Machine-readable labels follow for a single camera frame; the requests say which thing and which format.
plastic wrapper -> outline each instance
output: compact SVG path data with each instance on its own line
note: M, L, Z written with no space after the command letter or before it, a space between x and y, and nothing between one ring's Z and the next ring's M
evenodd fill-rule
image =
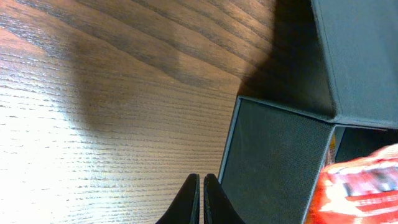
M398 144L326 166L310 216L312 223L398 224Z

red and white packaging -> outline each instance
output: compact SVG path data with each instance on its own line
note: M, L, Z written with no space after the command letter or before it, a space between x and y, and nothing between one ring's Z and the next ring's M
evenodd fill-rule
M321 224L398 224L398 144L326 166L310 215Z

wooden surface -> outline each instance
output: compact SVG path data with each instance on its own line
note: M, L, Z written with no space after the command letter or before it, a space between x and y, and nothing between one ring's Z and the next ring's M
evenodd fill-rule
M218 173L274 8L0 1L0 220L158 220L189 173Z

food package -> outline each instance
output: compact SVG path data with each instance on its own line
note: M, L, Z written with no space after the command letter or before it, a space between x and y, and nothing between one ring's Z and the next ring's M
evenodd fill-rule
M310 207L312 223L398 224L398 144L326 166Z

black fabric box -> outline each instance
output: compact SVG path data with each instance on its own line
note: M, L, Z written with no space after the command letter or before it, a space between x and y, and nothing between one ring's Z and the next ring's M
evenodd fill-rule
M337 162L398 141L398 2L308 5L312 21L291 21L315 34L284 77L295 88L236 101L219 181L246 223L305 221L336 130Z

